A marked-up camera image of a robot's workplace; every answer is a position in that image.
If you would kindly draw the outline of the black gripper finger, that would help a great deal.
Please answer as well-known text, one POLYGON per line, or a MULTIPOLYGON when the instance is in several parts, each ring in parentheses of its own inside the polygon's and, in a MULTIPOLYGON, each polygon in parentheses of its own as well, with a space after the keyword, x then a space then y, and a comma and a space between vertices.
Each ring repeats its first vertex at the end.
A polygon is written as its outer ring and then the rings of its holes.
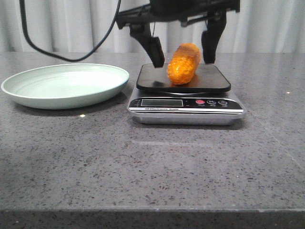
POLYGON ((155 68, 161 68, 164 65, 164 54, 160 39, 153 37, 149 23, 131 24, 130 36, 137 40, 150 57, 155 68))
POLYGON ((217 18, 207 20, 206 30, 203 31, 201 37, 205 64, 213 64, 215 62, 216 49, 225 27, 225 12, 222 12, 217 18))

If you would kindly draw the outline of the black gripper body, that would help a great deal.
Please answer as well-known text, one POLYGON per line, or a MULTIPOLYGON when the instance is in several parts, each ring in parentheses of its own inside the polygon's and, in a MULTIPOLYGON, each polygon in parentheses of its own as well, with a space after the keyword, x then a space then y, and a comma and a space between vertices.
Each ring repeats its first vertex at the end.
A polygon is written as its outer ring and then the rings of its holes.
POLYGON ((228 11, 240 11, 239 0, 151 0, 148 4, 121 11, 119 29, 133 24, 179 21, 187 27, 200 21, 220 22, 228 11))

